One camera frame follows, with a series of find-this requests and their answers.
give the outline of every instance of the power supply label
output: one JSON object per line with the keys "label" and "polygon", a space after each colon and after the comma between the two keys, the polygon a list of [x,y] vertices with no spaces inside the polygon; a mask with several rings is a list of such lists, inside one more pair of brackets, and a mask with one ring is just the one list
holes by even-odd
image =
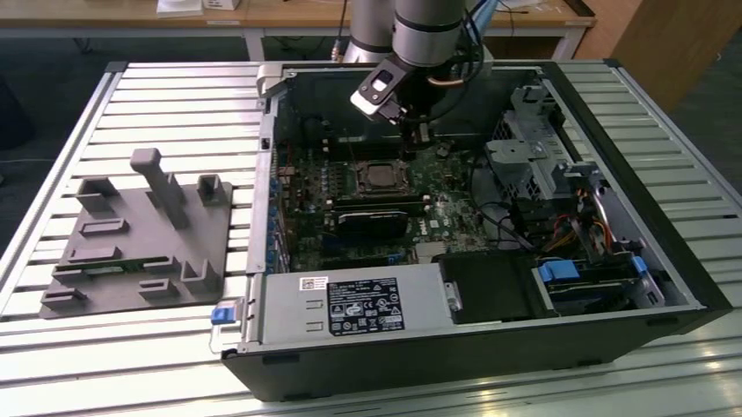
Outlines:
{"label": "power supply label", "polygon": [[404,329],[396,278],[328,282],[327,301],[333,336]]}

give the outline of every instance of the wooden desk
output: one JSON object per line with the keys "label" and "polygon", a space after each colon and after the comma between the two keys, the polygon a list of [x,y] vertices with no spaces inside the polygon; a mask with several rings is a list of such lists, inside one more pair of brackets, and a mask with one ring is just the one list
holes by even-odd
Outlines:
{"label": "wooden desk", "polygon": [[0,38],[244,37],[236,10],[157,19],[156,0],[0,0]]}
{"label": "wooden desk", "polygon": [[[260,40],[265,36],[335,36],[340,21],[343,0],[249,0],[247,10],[248,44],[261,50]],[[349,26],[352,2],[348,3],[344,26]],[[570,59],[579,46],[587,27],[595,24],[594,17],[580,17],[563,0],[516,9],[527,14],[496,13],[486,36],[544,36],[560,39],[552,54],[554,59]]]}
{"label": "wooden desk", "polygon": [[[528,13],[512,15],[515,29],[508,13],[499,13],[486,36],[559,38],[552,57],[571,58],[595,19],[579,17],[563,0],[519,10]],[[157,19],[155,11],[156,0],[0,0],[0,37],[239,36],[251,60],[264,61],[265,36],[335,36],[341,0],[243,0],[235,11],[168,19]]]}
{"label": "wooden desk", "polygon": [[0,27],[181,29],[212,27],[215,21],[244,26],[247,4],[243,0],[236,10],[157,19],[156,0],[0,0]]}

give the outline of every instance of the green circuit board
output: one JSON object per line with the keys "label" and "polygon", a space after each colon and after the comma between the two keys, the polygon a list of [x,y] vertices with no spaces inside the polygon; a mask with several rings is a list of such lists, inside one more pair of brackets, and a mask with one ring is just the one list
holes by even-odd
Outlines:
{"label": "green circuit board", "polygon": [[409,217],[403,238],[339,248],[328,248],[327,241],[323,242],[332,238],[325,231],[323,203],[328,198],[359,193],[357,165],[309,158],[293,161],[296,174],[284,186],[292,271],[417,263],[413,248],[425,242],[441,242],[447,252],[488,247],[465,186],[471,166],[468,154],[451,152],[440,157],[436,151],[436,148],[424,149],[412,161],[395,162],[405,173],[407,192],[429,196],[429,208],[424,215]]}

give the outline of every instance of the aluminum extrusion table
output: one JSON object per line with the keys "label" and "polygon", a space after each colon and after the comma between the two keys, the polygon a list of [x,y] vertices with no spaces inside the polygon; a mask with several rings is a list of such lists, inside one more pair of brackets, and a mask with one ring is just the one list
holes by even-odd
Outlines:
{"label": "aluminum extrusion table", "polygon": [[[611,364],[296,403],[260,403],[217,361],[209,306],[44,321],[40,297],[80,209],[82,178],[144,186],[128,167],[157,147],[180,184],[235,185],[224,298],[244,293],[260,109],[257,63],[112,65],[0,261],[0,414],[719,415],[742,407],[742,204],[620,68],[562,63],[607,134],[736,310]],[[587,148],[570,131],[579,152]]]}

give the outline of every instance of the cpu socket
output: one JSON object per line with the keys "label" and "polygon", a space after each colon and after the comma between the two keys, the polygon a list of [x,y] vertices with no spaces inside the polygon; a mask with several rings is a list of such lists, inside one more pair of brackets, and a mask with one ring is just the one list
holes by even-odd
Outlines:
{"label": "cpu socket", "polygon": [[384,195],[409,191],[407,164],[399,161],[359,162],[356,179],[359,194]]}

